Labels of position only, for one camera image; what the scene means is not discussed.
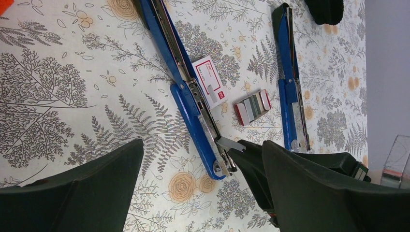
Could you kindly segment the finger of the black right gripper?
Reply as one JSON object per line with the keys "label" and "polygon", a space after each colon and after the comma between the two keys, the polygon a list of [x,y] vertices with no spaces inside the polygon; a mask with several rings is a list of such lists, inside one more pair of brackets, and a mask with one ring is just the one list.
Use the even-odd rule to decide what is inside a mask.
{"label": "finger of the black right gripper", "polygon": [[368,168],[348,152],[332,154],[295,153],[311,162],[319,164],[337,173],[350,176],[354,179],[371,182],[367,175]]}
{"label": "finger of the black right gripper", "polygon": [[243,150],[231,148],[228,155],[242,172],[258,206],[268,213],[269,222],[278,228],[277,215],[262,158],[262,146],[246,140],[239,140],[238,143],[245,148]]}

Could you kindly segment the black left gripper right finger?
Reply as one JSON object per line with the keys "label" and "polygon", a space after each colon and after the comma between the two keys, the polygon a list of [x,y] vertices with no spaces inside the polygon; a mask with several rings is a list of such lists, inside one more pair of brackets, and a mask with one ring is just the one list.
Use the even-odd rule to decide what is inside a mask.
{"label": "black left gripper right finger", "polygon": [[354,179],[272,142],[262,145],[282,232],[407,232],[410,192]]}

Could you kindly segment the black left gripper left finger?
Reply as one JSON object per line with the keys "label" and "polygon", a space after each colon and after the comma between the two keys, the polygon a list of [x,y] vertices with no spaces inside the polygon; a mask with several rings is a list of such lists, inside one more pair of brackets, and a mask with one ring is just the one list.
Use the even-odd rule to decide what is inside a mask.
{"label": "black left gripper left finger", "polygon": [[120,232],[144,156],[133,140],[95,160],[0,190],[3,232]]}

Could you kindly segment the staple tray with staples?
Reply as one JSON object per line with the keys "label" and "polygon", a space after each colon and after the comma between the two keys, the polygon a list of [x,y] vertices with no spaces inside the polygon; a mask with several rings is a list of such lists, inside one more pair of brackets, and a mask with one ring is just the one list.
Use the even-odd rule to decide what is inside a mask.
{"label": "staple tray with staples", "polygon": [[234,104],[234,110],[241,126],[249,125],[271,109],[272,105],[266,89],[261,89]]}

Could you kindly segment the blue stapler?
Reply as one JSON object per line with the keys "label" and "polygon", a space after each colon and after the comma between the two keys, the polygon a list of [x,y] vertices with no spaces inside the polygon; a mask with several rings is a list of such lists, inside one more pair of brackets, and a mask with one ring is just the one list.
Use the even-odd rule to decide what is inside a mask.
{"label": "blue stapler", "polygon": [[278,79],[284,146],[292,152],[311,150],[306,126],[299,68],[293,36],[293,10],[283,3],[272,12],[278,64],[283,77]]}
{"label": "blue stapler", "polygon": [[162,0],[136,0],[134,5],[151,32],[174,83],[170,91],[208,175],[222,180],[237,171],[228,155],[230,140],[222,137],[199,86],[185,47]]}

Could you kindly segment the silver staple strip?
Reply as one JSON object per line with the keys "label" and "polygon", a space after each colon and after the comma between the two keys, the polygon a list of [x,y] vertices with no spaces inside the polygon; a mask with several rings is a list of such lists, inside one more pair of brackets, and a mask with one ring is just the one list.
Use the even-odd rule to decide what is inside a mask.
{"label": "silver staple strip", "polygon": [[239,142],[235,142],[231,139],[228,139],[226,137],[220,137],[216,141],[216,144],[219,145],[221,148],[223,148],[226,151],[228,151],[232,148],[235,149],[235,150],[241,151],[241,152],[246,150],[246,147],[244,145],[240,144]]}

